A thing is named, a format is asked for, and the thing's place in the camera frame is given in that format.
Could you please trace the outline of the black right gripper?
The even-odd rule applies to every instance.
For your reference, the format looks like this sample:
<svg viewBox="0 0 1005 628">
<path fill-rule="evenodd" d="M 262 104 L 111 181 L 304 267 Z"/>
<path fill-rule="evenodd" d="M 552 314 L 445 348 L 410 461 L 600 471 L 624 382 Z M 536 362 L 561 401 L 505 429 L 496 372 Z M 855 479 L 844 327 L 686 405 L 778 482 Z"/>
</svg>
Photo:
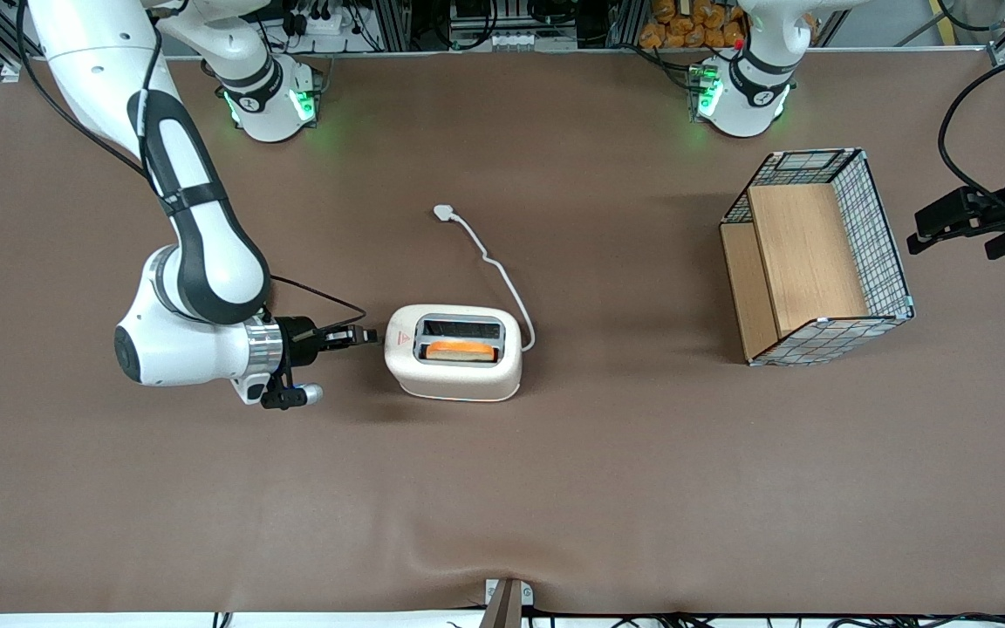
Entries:
<svg viewBox="0 0 1005 628">
<path fill-rule="evenodd" d="M 380 335 L 374 329 L 363 329 L 358 324 L 344 324 L 320 330 L 309 317 L 279 317 L 282 332 L 283 357 L 279 371 L 287 367 L 311 365 L 326 342 L 327 351 L 340 351 L 347 347 L 378 345 Z"/>
</svg>

